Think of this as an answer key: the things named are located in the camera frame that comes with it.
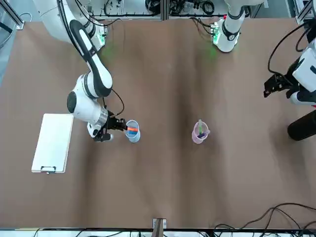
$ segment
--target clear cup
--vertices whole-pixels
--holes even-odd
[[[128,137],[129,141],[132,143],[136,143],[140,139],[140,130],[139,130],[139,125],[135,120],[130,120],[126,123],[126,126],[128,127],[135,127],[138,129],[136,134],[130,134],[128,131],[125,132],[126,137]]]
[[[208,130],[208,127],[205,122],[202,122],[202,133],[206,132]],[[192,140],[193,142],[197,144],[201,144],[208,136],[206,134],[205,136],[198,138],[199,135],[199,127],[198,127],[198,122],[194,125],[193,131],[192,131]]]

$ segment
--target brown tabletop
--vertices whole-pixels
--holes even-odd
[[[150,228],[155,217],[169,228],[237,227],[281,202],[316,206],[316,137],[293,142],[286,133],[312,107],[292,105],[285,92],[263,98],[269,55],[295,27],[294,19],[246,20],[223,54],[191,20],[116,22],[100,54],[141,139],[114,132],[112,142],[94,143],[76,119],[66,173],[46,175],[31,172],[42,116],[68,112],[87,66],[42,23],[26,24],[0,88],[0,227]],[[301,32],[281,45],[273,69],[285,73],[299,56]],[[112,94],[106,103],[121,109]],[[211,134],[196,145],[199,118]],[[315,219],[284,210],[299,223]],[[271,228],[290,227],[273,218]]]

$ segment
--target clipboard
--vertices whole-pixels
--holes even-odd
[[[65,173],[74,116],[44,114],[36,146],[33,173]]]

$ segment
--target wire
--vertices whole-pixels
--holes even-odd
[[[79,6],[79,3],[81,4],[81,2],[80,2],[79,0],[75,0],[75,2],[76,2],[76,4],[77,4],[79,10],[81,11],[81,13],[84,15],[84,17],[85,17],[89,22],[91,22],[92,24],[94,24],[94,25],[96,25],[96,26],[103,26],[103,27],[106,27],[106,26],[112,25],[112,24],[113,24],[114,22],[116,22],[117,20],[120,20],[120,18],[115,19],[114,21],[112,21],[112,22],[109,23],[109,24],[98,24],[98,23],[95,23],[95,22],[93,22],[93,21],[90,20],[90,18],[89,18],[89,17],[91,17],[90,15],[89,15],[89,17],[87,17],[87,16],[85,15],[85,13],[83,12],[83,10],[82,10],[81,7]]]
[[[302,33],[301,37],[300,37],[299,40],[297,41],[297,43],[296,43],[296,45],[295,45],[295,50],[296,50],[297,52],[303,52],[304,48],[298,49],[298,45],[300,44],[302,38],[303,38],[310,30],[311,30],[311,28],[308,27],[308,28]]]
[[[102,97],[102,100],[103,100],[103,107],[104,109],[106,108],[106,105],[105,105],[105,102],[104,102],[104,97]]]
[[[276,207],[276,210],[283,213],[284,215],[286,215],[288,218],[290,218],[296,225],[297,227],[300,229],[300,225],[293,219],[293,217],[291,217],[289,214],[287,214],[285,211],[283,211],[282,209],[279,209]]]
[[[209,35],[211,35],[211,32],[208,31],[207,28],[206,28],[206,27],[211,28],[210,25],[207,25],[207,24],[203,23],[201,19],[197,19],[196,17],[191,17],[190,19],[192,19],[194,22],[196,21],[196,23],[197,23],[196,26],[197,26],[198,30],[199,30],[198,24],[201,24],[203,29],[205,30],[205,32],[208,33]]]
[[[123,109],[122,109],[119,113],[117,113],[116,115],[112,115],[112,116],[110,116],[110,118],[113,118],[113,117],[115,117],[115,116],[120,115],[121,113],[123,113],[123,111],[124,111],[124,109],[125,109],[125,105],[124,105],[124,102],[123,102],[122,98],[119,96],[119,94],[117,94],[117,92],[116,92],[115,90],[113,90],[113,88],[112,88],[112,91],[115,93],[115,95],[117,95],[117,96],[118,96],[118,98],[119,98],[119,99],[120,99],[120,101],[122,102]]]
[[[76,235],[76,237],[78,237],[83,231],[85,231],[86,228],[82,229],[81,231],[79,231],[79,233]]]
[[[297,41],[296,43],[296,46],[295,46],[295,50],[297,52],[303,52],[304,48],[303,49],[298,49],[298,45],[300,44],[302,38],[316,25],[316,20],[313,19],[313,23],[303,32],[303,34],[301,35],[301,37],[299,38],[299,40]]]
[[[64,24],[64,27],[66,29],[66,32],[67,32],[67,35],[71,41],[71,43],[73,44],[73,46],[75,47],[75,49],[77,50],[77,52],[80,54],[80,56],[82,57],[82,54],[74,40],[74,37],[70,31],[70,28],[69,28],[69,25],[68,25],[68,22],[67,22],[67,17],[66,17],[66,13],[65,13],[65,9],[64,9],[64,4],[63,4],[63,0],[57,0],[57,7],[58,7],[58,11],[60,13],[60,16],[61,16],[61,19],[62,19],[62,22]]]
[[[246,17],[250,16],[250,14],[251,14],[251,8],[250,8],[250,6],[246,6],[244,9],[245,9],[245,11],[246,11],[246,10],[248,11],[248,12],[245,14],[245,18],[246,18]]]
[[[38,228],[36,231],[35,231],[35,234],[33,235],[33,237],[36,236],[36,234],[39,232],[40,228]]]
[[[275,74],[275,75],[279,75],[279,76],[282,76],[290,85],[293,85],[282,73],[279,73],[279,72],[276,72],[276,71],[273,71],[271,70],[270,66],[271,66],[271,59],[274,55],[274,53],[276,52],[277,48],[280,46],[280,44],[287,38],[289,37],[291,34],[293,34],[295,31],[297,31],[298,29],[304,27],[305,25],[308,24],[308,21],[307,22],[304,22],[302,25],[296,27],[294,30],[290,31],[289,33],[287,33],[281,40],[279,43],[277,43],[276,47],[274,48],[274,50],[272,51],[270,57],[269,57],[269,60],[268,60],[268,71]]]
[[[29,12],[24,12],[24,13],[22,13],[22,14],[19,15],[19,16],[23,16],[23,15],[25,15],[25,14],[29,14],[29,16],[31,17],[31,18],[30,18],[30,22],[31,22],[31,21],[32,21],[32,14],[31,14],[31,13],[29,13]],[[2,48],[2,47],[5,45],[5,43],[7,43],[7,41],[11,38],[11,36],[13,35],[13,32],[14,32],[15,27],[16,27],[16,24],[14,23],[14,26],[13,26],[13,29],[12,29],[11,33],[8,35],[8,37],[7,37],[4,41],[2,41],[2,43],[0,43],[0,48]]]
[[[183,10],[185,4],[185,0],[171,0],[169,14],[170,16],[174,16],[175,14],[180,14]]]
[[[258,221],[262,220],[262,219],[271,211],[270,217],[269,217],[269,220],[268,220],[268,223],[266,224],[263,233],[260,235],[260,236],[262,237],[262,236],[264,236],[264,234],[266,233],[267,228],[269,227],[270,221],[271,221],[271,219],[272,219],[273,212],[274,212],[275,210],[278,210],[278,211],[281,211],[281,212],[284,214],[285,212],[284,212],[283,210],[279,209],[279,207],[281,207],[281,206],[287,206],[287,205],[299,206],[299,207],[303,207],[303,208],[306,208],[306,209],[309,209],[309,210],[316,211],[316,208],[313,208],[313,207],[310,207],[310,206],[306,206],[306,205],[299,204],[299,203],[294,203],[294,202],[286,202],[286,203],[278,204],[278,205],[276,205],[276,206],[274,206],[274,207],[270,207],[261,217],[255,219],[255,220],[253,220],[253,221],[247,222],[247,223],[246,223],[245,225],[243,225],[241,228],[235,229],[235,228],[233,228],[233,227],[231,227],[231,226],[229,226],[229,225],[227,225],[227,224],[218,224],[218,225],[216,225],[216,226],[214,227],[213,231],[216,231],[216,229],[217,229],[218,227],[220,227],[220,226],[229,227],[229,229],[228,229],[229,231],[240,231],[240,230],[244,229],[245,227],[247,227],[248,225],[250,225],[250,224],[252,224],[252,223],[254,223],[254,222],[258,222]],[[286,216],[289,217],[292,221],[294,221],[296,225],[298,225],[298,223],[297,223],[292,217],[290,217],[290,215],[286,214]],[[316,223],[316,221],[310,222],[309,224],[307,224],[307,225],[305,226],[305,228],[308,227],[308,226],[311,225],[311,224],[314,224],[314,223]]]
[[[153,14],[128,14],[128,13],[126,13],[126,14],[120,14],[120,15],[118,15],[118,14],[116,14],[116,15],[114,15],[114,14],[107,14],[106,7],[107,7],[109,1],[110,0],[107,0],[107,2],[104,4],[104,8],[102,9],[104,11],[104,15],[100,14],[99,16],[108,16],[108,17],[118,17],[118,16],[120,16],[120,17],[123,17],[123,16],[157,16],[159,14],[159,13],[153,13]]]
[[[19,16],[23,16],[23,15],[25,15],[25,14],[27,14],[27,15],[30,16],[30,22],[31,22],[31,21],[32,21],[32,14],[31,14],[31,13],[29,13],[29,12],[24,12],[24,13],[22,13],[22,14],[19,15]]]
[[[205,5],[209,5],[211,7],[211,10],[206,10],[205,9]],[[214,13],[214,10],[215,10],[215,6],[214,6],[214,3],[212,3],[210,0],[206,0],[202,3],[202,6],[201,6],[203,12],[206,14],[206,15],[212,15]]]
[[[103,237],[112,237],[112,236],[116,236],[116,235],[121,234],[121,233],[123,233],[123,231],[117,232],[115,234],[111,234],[109,236],[103,236]]]
[[[304,230],[307,229],[308,226],[312,225],[312,224],[316,224],[316,221],[311,221],[309,222],[306,226],[303,227],[303,229],[301,230],[301,232],[298,234],[299,236],[302,236],[304,233]]]

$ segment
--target marker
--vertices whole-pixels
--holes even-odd
[[[138,132],[138,129],[136,127],[127,127],[127,131]]]
[[[204,133],[198,135],[197,137],[198,137],[199,139],[201,139],[202,137],[208,135],[209,133],[210,133],[210,130],[207,130],[207,131],[205,131]]]
[[[202,134],[202,120],[201,119],[198,120],[198,131],[199,131],[199,134],[201,135]]]

